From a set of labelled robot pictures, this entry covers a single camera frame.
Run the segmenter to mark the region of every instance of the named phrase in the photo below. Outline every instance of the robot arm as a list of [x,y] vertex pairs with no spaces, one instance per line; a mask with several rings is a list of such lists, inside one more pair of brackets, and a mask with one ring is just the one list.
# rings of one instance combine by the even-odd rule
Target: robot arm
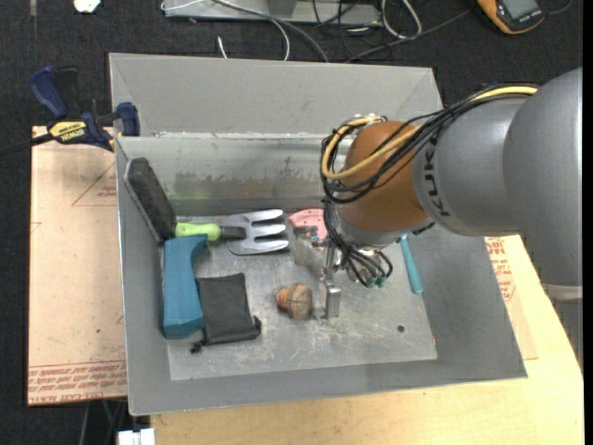
[[420,125],[345,123],[322,156],[339,242],[381,248],[431,223],[460,235],[520,234],[549,295],[580,298],[582,74],[496,86]]

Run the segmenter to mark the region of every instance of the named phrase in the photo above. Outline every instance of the blue clamp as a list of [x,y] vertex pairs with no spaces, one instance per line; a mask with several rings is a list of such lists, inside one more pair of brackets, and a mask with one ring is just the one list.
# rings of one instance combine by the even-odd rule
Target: blue clamp
[[56,122],[65,119],[68,116],[68,106],[62,101],[59,92],[54,85],[52,74],[55,69],[52,65],[47,65],[29,78],[29,87],[37,100],[49,108],[54,114],[54,119],[48,124],[51,127]]
[[122,102],[116,110],[123,123],[123,134],[134,137],[140,135],[140,121],[138,120],[138,113],[133,103]]

